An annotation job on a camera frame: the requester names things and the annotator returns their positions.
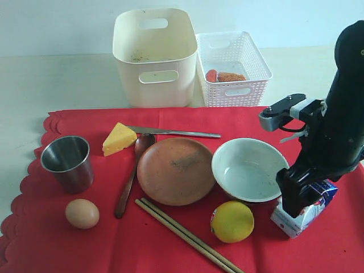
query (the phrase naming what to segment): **white plastic basket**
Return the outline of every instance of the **white plastic basket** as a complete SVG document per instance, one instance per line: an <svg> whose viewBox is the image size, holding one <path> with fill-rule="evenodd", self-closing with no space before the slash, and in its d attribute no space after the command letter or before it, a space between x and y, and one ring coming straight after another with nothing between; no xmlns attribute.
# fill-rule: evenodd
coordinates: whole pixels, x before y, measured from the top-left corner
<svg viewBox="0 0 364 273"><path fill-rule="evenodd" d="M252 37L245 31L196 35L197 74L205 106L258 106L272 72ZM208 82L210 69L243 74L246 81Z"/></svg>
<svg viewBox="0 0 364 273"><path fill-rule="evenodd" d="M119 15L113 55L132 107L181 107L192 101L197 42L185 11L145 9Z"/></svg>

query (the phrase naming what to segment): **chopsticks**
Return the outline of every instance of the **chopsticks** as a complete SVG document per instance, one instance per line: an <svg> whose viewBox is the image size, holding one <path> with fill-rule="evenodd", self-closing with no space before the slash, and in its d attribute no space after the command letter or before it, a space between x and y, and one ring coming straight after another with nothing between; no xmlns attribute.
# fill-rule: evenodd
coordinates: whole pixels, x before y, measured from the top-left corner
<svg viewBox="0 0 364 273"><path fill-rule="evenodd" d="M176 235L178 235L181 239L185 240L188 244L194 247L197 251L199 251L202 255L210 259L216 265L218 265L221 269L225 270L228 273L244 273L240 268L234 265L231 261L226 259L220 253L213 250L210 246L204 243L202 240L197 238L191 232L189 232L186 228L181 226L178 222L176 222L173 218L162 212L157 206L150 203L144 197L140 200L136 199L135 203L139 205L142 209L152 215L155 219L161 222L164 226L173 231Z"/></svg>

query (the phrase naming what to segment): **knife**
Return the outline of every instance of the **knife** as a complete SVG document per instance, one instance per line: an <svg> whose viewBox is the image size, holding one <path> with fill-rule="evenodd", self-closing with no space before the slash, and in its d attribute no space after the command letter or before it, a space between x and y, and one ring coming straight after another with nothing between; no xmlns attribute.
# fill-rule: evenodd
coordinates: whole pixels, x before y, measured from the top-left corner
<svg viewBox="0 0 364 273"><path fill-rule="evenodd" d="M128 126L134 132L138 134L158 134L158 135L187 135L190 137L204 137L204 138L220 138L220 134L213 133L202 133L202 132L187 132L187 131L176 131L176 130L166 130L166 129L157 129L150 127L139 127L139 126Z"/></svg>

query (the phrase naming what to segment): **stainless steel cup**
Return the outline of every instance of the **stainless steel cup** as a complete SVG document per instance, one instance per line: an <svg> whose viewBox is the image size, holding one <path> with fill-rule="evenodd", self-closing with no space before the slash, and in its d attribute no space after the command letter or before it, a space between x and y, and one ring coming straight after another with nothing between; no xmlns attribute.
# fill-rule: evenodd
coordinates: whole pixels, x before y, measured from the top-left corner
<svg viewBox="0 0 364 273"><path fill-rule="evenodd" d="M90 145L86 139L67 135L50 143L43 150L40 162L66 192L75 194L92 185L94 173L89 156Z"/></svg>

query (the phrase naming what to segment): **cheese wedge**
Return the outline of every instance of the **cheese wedge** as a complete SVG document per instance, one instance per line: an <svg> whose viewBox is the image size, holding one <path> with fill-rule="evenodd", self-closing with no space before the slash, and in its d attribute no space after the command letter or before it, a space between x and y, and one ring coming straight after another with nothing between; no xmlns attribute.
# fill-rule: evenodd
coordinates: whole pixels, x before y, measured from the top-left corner
<svg viewBox="0 0 364 273"><path fill-rule="evenodd" d="M130 147L136 139L137 134L132 129L118 122L102 144L104 156L112 155Z"/></svg>

